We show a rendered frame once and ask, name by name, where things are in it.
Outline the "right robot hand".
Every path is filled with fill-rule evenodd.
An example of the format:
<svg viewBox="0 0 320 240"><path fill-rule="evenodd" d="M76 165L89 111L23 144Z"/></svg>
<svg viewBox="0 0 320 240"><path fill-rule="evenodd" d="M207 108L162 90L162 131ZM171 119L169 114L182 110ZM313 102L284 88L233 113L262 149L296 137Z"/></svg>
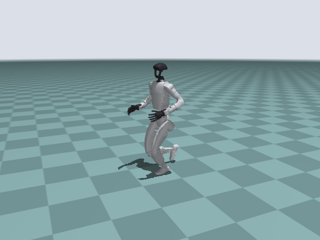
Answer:
<svg viewBox="0 0 320 240"><path fill-rule="evenodd" d="M135 110L139 110L139 107L140 107L141 105L142 105L142 104L131 105L131 107L129 107L128 110L127 110L128 115L130 116L130 113L131 113L131 112L134 112Z"/></svg>

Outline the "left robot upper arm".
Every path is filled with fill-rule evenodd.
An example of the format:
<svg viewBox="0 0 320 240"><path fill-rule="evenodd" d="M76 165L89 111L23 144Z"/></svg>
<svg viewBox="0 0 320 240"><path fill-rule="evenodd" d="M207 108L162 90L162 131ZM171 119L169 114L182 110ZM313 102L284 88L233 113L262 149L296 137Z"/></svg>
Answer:
<svg viewBox="0 0 320 240"><path fill-rule="evenodd" d="M172 96L174 99L177 100L177 102L178 102L179 100L183 100L182 97L179 95L179 93L175 90L175 87L173 86L173 84L171 84L171 83L165 83L165 84L163 85L163 87L164 87L164 90L165 90L167 93L170 93L171 96ZM177 102L176 102L176 103L177 103ZM184 102L184 100L183 100L183 102ZM184 104L184 103L183 103L183 104Z"/></svg>

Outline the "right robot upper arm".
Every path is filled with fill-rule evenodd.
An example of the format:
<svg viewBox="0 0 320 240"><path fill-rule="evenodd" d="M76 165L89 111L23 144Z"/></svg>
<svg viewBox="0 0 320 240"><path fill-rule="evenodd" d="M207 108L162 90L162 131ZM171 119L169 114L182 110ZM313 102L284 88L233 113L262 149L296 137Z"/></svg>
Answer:
<svg viewBox="0 0 320 240"><path fill-rule="evenodd" d="M149 93L150 93L150 95L148 96L148 99L152 102L151 86L152 86L152 82L149 83Z"/></svg>

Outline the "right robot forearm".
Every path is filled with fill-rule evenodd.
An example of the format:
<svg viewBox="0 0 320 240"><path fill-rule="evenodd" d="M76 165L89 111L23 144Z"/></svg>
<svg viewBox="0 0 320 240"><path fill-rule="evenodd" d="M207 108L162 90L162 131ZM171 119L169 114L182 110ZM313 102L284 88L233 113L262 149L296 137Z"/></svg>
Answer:
<svg viewBox="0 0 320 240"><path fill-rule="evenodd" d="M144 108L145 106L149 105L151 102L150 100L148 99L148 97L143 101L141 102L141 106L139 106L139 110L141 110L142 108Z"/></svg>

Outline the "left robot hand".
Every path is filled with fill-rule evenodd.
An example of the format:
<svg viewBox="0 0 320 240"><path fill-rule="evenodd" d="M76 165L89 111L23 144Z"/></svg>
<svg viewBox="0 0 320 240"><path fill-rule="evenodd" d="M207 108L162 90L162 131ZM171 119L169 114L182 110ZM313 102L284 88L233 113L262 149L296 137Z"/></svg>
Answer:
<svg viewBox="0 0 320 240"><path fill-rule="evenodd" d="M153 113L153 114L148 114L150 117L148 118L151 118L149 120L151 120L151 122L154 122L154 121L157 121L159 120L162 116L166 116L164 111L166 111L166 109L163 109L161 111L157 111L157 110L152 110L152 112L156 112L156 113ZM154 116L153 116L154 115Z"/></svg>

